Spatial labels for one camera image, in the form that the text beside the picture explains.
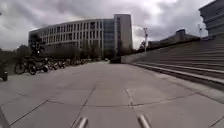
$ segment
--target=lamp post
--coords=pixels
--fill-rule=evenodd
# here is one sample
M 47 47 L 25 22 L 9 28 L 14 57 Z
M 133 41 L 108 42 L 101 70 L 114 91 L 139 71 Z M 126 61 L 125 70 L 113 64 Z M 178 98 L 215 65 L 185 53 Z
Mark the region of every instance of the lamp post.
M 145 32 L 145 52 L 147 52 L 146 51 L 146 49 L 147 49 L 147 38 L 148 38 L 147 28 L 143 28 L 143 30 Z

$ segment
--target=sky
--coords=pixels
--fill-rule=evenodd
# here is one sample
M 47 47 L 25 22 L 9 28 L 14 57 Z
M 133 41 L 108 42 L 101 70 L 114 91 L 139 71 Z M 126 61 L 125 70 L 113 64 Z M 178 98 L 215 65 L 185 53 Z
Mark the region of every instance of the sky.
M 0 48 L 12 50 L 28 44 L 31 30 L 48 25 L 131 14 L 133 46 L 144 40 L 161 40 L 179 29 L 198 35 L 203 24 L 198 9 L 213 0 L 0 0 Z

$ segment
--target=stairs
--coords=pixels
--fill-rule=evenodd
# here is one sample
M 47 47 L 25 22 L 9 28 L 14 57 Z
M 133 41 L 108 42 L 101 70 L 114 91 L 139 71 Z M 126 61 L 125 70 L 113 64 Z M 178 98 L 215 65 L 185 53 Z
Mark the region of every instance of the stairs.
M 132 65 L 224 91 L 224 38 L 150 51 Z

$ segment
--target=ground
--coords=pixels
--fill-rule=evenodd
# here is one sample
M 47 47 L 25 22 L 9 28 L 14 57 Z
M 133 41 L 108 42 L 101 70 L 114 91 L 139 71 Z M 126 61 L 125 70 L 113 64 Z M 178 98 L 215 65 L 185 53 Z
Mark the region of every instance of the ground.
M 0 81 L 0 105 L 11 128 L 223 128 L 223 93 L 131 65 L 105 62 Z

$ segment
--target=building facade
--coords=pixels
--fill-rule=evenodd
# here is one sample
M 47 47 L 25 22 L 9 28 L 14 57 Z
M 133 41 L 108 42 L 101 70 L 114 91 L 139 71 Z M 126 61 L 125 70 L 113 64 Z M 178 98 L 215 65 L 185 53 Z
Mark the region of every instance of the building facade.
M 200 8 L 209 35 L 224 33 L 224 0 L 215 0 Z
M 132 49 L 131 15 L 115 14 L 112 19 L 92 19 L 51 25 L 29 32 L 46 43 L 45 52 L 52 53 L 60 47 L 84 49 L 97 46 L 101 55 L 116 55 L 120 49 Z

